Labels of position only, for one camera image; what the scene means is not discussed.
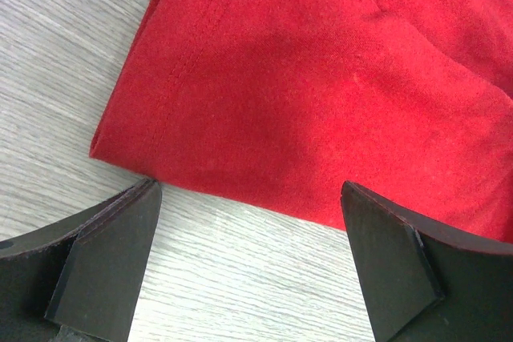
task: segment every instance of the black plastic part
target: black plastic part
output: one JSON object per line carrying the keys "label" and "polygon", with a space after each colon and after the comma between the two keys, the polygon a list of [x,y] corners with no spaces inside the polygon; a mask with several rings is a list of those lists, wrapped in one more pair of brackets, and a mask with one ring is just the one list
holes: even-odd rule
{"label": "black plastic part", "polygon": [[345,225],[377,342],[513,340],[513,244],[346,182]]}
{"label": "black plastic part", "polygon": [[60,325],[127,340],[160,212],[150,179],[0,242],[0,340],[47,342]]}

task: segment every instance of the white wood floor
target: white wood floor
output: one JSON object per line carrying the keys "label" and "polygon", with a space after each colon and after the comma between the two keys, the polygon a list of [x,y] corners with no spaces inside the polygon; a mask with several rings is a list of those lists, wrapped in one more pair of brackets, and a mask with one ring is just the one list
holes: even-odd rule
{"label": "white wood floor", "polygon": [[[1,1],[0,240],[139,178],[87,153],[147,1]],[[165,187],[131,340],[374,339],[345,233]]]}

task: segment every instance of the red cloth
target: red cloth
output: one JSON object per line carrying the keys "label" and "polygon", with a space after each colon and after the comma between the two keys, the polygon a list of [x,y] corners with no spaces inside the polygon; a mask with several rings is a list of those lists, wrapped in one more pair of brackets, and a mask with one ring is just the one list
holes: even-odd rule
{"label": "red cloth", "polygon": [[360,183],[513,242],[513,0],[151,0],[91,156],[344,228]]}

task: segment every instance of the gray wooden table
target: gray wooden table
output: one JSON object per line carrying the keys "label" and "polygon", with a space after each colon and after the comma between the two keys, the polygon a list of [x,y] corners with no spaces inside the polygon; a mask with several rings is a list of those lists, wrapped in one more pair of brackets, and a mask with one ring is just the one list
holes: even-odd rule
{"label": "gray wooden table", "polygon": [[[147,1],[1,1],[0,240],[139,178],[87,153]],[[345,233],[165,187],[131,340],[373,337]]]}

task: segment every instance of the folded cloth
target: folded cloth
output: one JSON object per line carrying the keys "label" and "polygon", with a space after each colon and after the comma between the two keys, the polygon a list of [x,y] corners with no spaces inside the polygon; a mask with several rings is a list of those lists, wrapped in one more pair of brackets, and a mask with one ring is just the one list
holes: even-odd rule
{"label": "folded cloth", "polygon": [[151,0],[91,156],[343,229],[341,185],[513,242],[513,0]]}

